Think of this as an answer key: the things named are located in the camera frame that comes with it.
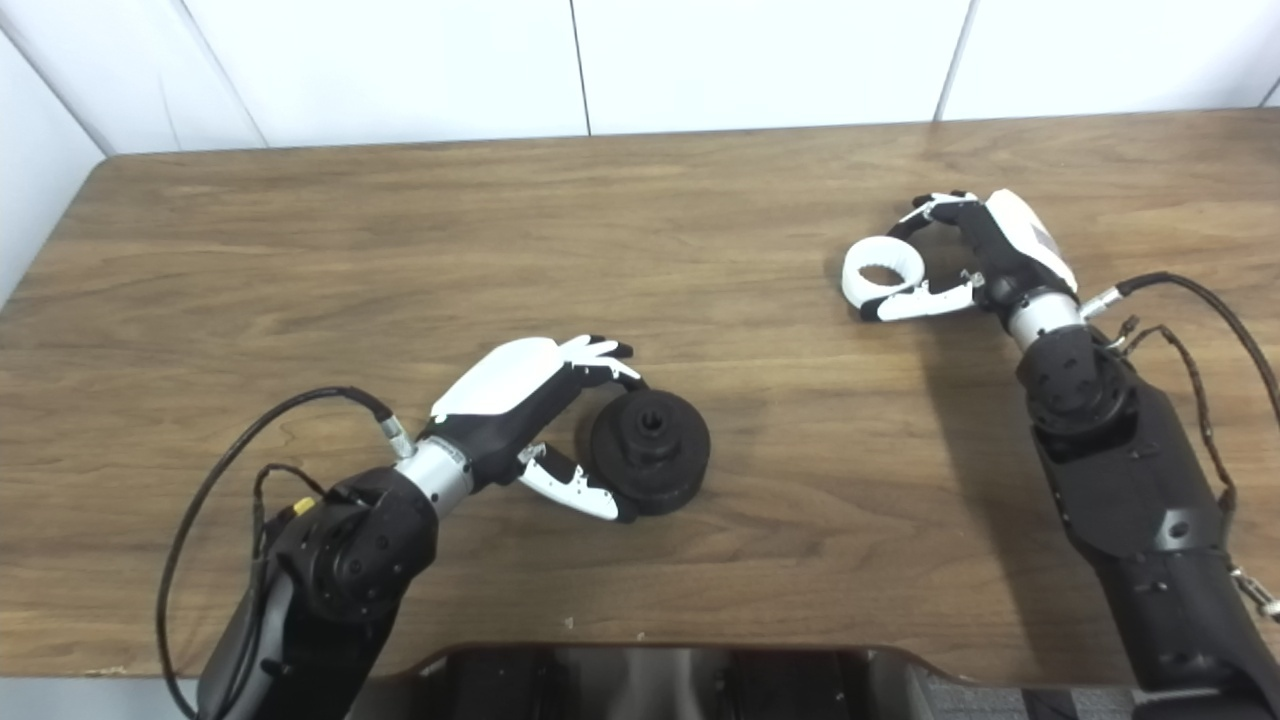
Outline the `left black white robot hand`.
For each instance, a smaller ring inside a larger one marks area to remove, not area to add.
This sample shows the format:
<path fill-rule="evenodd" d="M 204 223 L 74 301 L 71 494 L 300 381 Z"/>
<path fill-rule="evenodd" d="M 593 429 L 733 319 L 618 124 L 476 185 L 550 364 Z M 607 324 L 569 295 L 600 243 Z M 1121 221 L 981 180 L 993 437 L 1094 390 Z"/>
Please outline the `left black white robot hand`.
<path fill-rule="evenodd" d="M 598 334 L 503 343 L 435 401 L 415 454 L 394 469 L 439 520 L 470 495 L 518 482 L 567 509 L 630 524 L 637 519 L 632 501 L 538 437 L 585 389 L 609 383 L 645 389 L 641 374 L 626 364 L 632 355 L 631 346 Z"/>

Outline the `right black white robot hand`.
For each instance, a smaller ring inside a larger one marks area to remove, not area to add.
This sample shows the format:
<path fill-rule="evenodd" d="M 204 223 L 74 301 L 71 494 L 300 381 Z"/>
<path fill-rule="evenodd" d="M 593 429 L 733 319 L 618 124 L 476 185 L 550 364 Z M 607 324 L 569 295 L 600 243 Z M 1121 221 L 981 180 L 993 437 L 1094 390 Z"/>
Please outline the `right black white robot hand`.
<path fill-rule="evenodd" d="M 957 228 L 977 266 L 934 291 L 909 240 L 932 224 Z M 1078 282 L 1034 210 L 1011 190 L 927 193 L 884 234 L 855 242 L 841 270 L 844 297 L 865 322 L 900 322 L 980 309 L 1011 316 L 1041 293 L 1078 300 Z"/>

